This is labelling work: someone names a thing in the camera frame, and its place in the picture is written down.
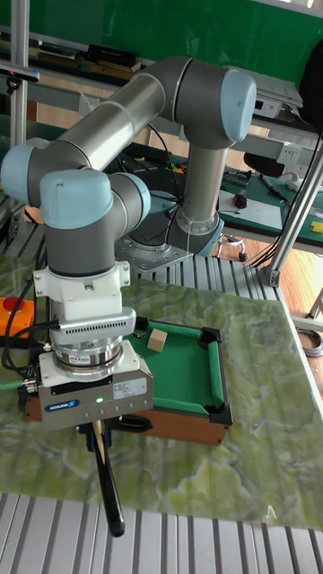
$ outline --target ur robot arm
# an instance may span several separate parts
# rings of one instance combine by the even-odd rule
[[[16,146],[5,156],[5,193],[40,207],[45,223],[48,267],[34,273],[34,283],[58,321],[50,332],[53,351],[39,357],[46,430],[153,407],[153,375],[123,339],[135,329],[135,312],[121,298],[129,263],[115,261],[115,242],[142,223],[150,194],[141,179],[102,170],[157,115],[183,125],[188,177],[168,242],[186,248],[190,234],[190,247],[203,252],[219,230],[226,152],[246,136],[255,98],[245,74],[172,57],[137,74],[46,148]],[[116,535],[122,532],[117,527]]]

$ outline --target green wall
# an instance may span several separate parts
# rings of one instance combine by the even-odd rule
[[[10,0],[0,0],[10,25]],[[323,20],[251,0],[31,0],[31,30],[132,48],[158,60],[188,55],[298,82]]]

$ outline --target small box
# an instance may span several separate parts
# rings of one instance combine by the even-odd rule
[[[147,349],[162,352],[166,338],[167,333],[165,333],[165,331],[160,331],[159,329],[153,329],[152,334],[150,335],[148,340]]]

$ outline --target green marble surface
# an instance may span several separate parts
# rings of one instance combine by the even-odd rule
[[[0,291],[19,292],[31,268],[3,257],[0,264]],[[123,292],[138,314],[222,330],[234,424],[220,447],[115,432],[110,456],[122,503],[322,528],[322,420],[284,306],[142,280]],[[25,421],[14,391],[0,395],[0,469],[0,491],[100,502],[84,438]]]

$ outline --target black handle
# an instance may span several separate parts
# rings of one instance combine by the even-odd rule
[[[153,425],[148,419],[135,414],[126,414],[122,417],[116,417],[110,424],[110,428],[114,431],[124,432],[147,432],[153,428]]]
[[[94,435],[94,450],[100,477],[104,508],[107,515],[109,530],[112,536],[118,537],[125,533],[125,519],[118,499],[116,484],[113,478],[112,468],[109,461],[108,449],[105,447],[105,465],[99,451],[98,443]]]

